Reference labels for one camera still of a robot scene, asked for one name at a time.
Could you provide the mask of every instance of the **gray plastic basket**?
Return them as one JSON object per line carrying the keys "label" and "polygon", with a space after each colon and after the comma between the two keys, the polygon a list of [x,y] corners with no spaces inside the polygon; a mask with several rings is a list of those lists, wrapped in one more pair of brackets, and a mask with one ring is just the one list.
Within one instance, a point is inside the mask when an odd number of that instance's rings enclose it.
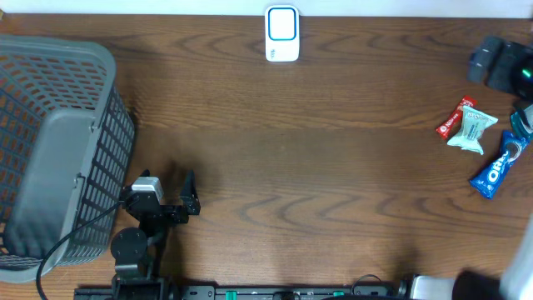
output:
{"label": "gray plastic basket", "polygon": [[[47,251],[110,208],[134,128],[115,62],[95,43],[0,35],[0,281],[35,279]],[[47,261],[92,261],[114,214],[84,228]]]}

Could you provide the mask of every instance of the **wooden table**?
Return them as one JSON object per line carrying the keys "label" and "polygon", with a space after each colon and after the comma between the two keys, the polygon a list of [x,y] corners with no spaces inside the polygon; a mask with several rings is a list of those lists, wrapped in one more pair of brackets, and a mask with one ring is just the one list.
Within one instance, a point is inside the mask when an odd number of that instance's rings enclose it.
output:
{"label": "wooden table", "polygon": [[[531,212],[531,150],[494,201],[470,187],[509,129],[513,97],[466,80],[484,36],[525,20],[302,17],[297,62],[269,63],[262,17],[7,15],[1,33],[94,41],[138,119],[127,180],[175,195],[197,172],[202,214],[170,236],[164,274],[221,285],[342,284],[373,273],[501,274]],[[500,121],[486,154],[434,129],[461,97]],[[114,231],[136,226],[120,212]],[[108,285],[106,253],[43,279],[51,299]],[[34,283],[0,298],[36,298]]]}

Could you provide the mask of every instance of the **white backdrop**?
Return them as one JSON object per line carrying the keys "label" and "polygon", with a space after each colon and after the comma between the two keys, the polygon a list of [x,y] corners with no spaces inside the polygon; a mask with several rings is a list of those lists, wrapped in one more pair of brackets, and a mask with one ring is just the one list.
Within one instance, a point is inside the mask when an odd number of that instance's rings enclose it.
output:
{"label": "white backdrop", "polygon": [[533,0],[0,0],[6,13],[262,15],[293,4],[302,16],[531,18]]}

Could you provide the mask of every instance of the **white doorbell button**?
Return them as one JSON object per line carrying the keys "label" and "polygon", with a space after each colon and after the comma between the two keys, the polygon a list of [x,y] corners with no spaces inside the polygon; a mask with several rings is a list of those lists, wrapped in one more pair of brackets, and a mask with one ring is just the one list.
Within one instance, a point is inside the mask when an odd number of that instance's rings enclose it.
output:
{"label": "white doorbell button", "polygon": [[300,14],[292,5],[273,5],[265,11],[266,59],[292,62],[300,53]]}

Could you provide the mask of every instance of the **oreo package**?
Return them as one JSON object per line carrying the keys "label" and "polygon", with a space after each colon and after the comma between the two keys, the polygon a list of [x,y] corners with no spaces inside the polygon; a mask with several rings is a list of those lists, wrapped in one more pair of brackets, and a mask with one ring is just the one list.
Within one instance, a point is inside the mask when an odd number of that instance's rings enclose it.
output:
{"label": "oreo package", "polygon": [[481,196],[492,199],[509,169],[528,144],[529,141],[524,137],[517,137],[510,131],[504,131],[500,145],[500,157],[470,180],[470,185]]}

